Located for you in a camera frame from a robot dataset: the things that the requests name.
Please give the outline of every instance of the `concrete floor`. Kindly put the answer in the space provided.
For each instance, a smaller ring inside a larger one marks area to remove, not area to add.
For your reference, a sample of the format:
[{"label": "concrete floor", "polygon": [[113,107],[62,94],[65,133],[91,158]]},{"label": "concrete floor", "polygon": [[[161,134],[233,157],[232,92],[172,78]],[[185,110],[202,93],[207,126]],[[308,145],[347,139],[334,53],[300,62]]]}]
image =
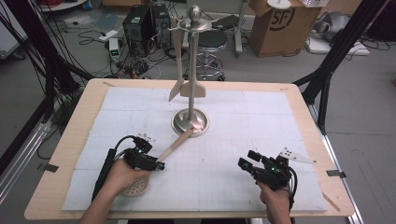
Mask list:
[{"label": "concrete floor", "polygon": [[[104,9],[83,11],[79,8],[60,13],[60,18],[90,15],[99,21],[108,13]],[[122,12],[111,29],[118,30],[123,21]],[[252,19],[247,17],[244,25],[251,28]],[[101,30],[96,24],[95,30]],[[78,44],[82,39],[77,33],[63,33],[66,46],[79,63],[89,72],[106,67],[108,52],[103,43]],[[250,47],[239,57],[233,56],[233,42],[217,53],[223,60],[226,81],[291,83],[315,71],[324,55],[314,55],[305,49],[293,57],[257,58]],[[396,87],[391,81],[396,78],[394,56],[396,48],[371,50],[369,56],[354,56],[344,60],[336,70],[331,85],[327,133],[332,147],[347,175],[347,183],[360,209],[365,223],[396,223]],[[176,79],[174,62],[158,64],[160,79]],[[29,60],[0,61],[0,153],[3,154],[26,120],[41,102],[43,92]],[[159,75],[150,71],[152,77]],[[60,139],[55,133],[40,148],[43,156],[49,156]],[[66,221],[28,221],[24,210],[42,176],[37,169],[47,161],[34,155],[21,177],[0,205],[2,223],[77,223]],[[297,218],[297,223],[347,223],[344,218]],[[197,223],[198,220],[178,220],[179,224]]]}]

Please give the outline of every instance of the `power strip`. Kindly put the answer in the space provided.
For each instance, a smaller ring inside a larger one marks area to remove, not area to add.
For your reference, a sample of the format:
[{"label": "power strip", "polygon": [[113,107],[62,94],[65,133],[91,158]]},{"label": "power strip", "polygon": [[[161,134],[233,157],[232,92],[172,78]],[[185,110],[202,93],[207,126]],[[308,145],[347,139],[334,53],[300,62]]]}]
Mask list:
[{"label": "power strip", "polygon": [[115,35],[116,33],[117,33],[117,31],[111,30],[111,31],[107,32],[107,34],[105,36],[102,36],[102,35],[99,36],[99,39],[105,41],[105,40],[109,39],[111,36]]}]

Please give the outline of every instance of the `black metal pole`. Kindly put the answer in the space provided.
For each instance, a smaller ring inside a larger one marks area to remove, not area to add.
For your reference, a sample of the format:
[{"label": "black metal pole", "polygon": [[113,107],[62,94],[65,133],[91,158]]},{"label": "black metal pole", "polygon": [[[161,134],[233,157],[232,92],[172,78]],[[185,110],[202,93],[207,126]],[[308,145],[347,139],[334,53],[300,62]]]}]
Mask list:
[{"label": "black metal pole", "polygon": [[314,73],[293,82],[297,86],[309,82],[302,92],[305,102],[309,105],[315,102],[315,98],[321,92],[318,126],[323,134],[326,134],[325,119],[332,75],[386,2],[387,0],[362,0],[319,68]]},{"label": "black metal pole", "polygon": [[46,100],[44,99],[41,102],[41,104],[38,106],[38,108],[35,110],[33,115],[28,119],[28,121],[22,127],[22,129],[18,133],[18,135],[14,138],[14,140],[9,145],[7,150],[4,152],[2,157],[0,158],[0,176],[7,169],[8,165],[11,163],[12,159],[15,157],[17,152],[20,150],[20,148],[21,148],[22,144],[24,143],[24,141],[26,140],[26,138],[29,136],[29,134],[32,132],[34,127],[37,125],[37,123],[42,118],[42,116],[44,114],[44,110],[45,110],[45,105],[46,105]]}]

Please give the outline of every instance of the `wooden table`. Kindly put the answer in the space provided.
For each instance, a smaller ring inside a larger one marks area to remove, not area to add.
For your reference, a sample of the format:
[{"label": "wooden table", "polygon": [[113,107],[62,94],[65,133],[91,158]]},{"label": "wooden table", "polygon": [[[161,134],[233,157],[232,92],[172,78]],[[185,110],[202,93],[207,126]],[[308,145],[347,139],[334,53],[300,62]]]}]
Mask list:
[{"label": "wooden table", "polygon": [[[269,91],[284,92],[303,138],[310,158],[318,162],[314,166],[318,182],[327,201],[329,210],[325,213],[299,213],[294,217],[349,217],[354,213],[347,191],[338,176],[330,177],[326,171],[336,170],[318,128],[312,120],[299,89],[292,84],[249,83],[249,82],[202,82],[207,90],[227,91]],[[56,173],[45,172],[29,202],[27,219],[78,219],[83,212],[62,211],[74,167],[89,136],[102,102],[109,87],[138,87],[171,89],[174,80],[125,80],[93,79],[81,96],[50,164],[59,166]],[[264,212],[110,212],[108,218],[203,218],[203,217],[265,217]]]}]

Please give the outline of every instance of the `stool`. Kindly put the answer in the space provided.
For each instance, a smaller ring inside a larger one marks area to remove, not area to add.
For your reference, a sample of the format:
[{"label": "stool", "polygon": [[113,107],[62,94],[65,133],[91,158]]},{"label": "stool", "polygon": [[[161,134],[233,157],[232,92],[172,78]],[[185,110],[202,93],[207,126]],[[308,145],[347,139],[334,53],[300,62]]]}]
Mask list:
[{"label": "stool", "polygon": [[218,81],[224,81],[223,63],[220,58],[210,52],[220,51],[227,47],[227,35],[223,31],[211,30],[199,34],[198,48],[202,53],[197,54],[197,76],[213,77],[219,75]]}]

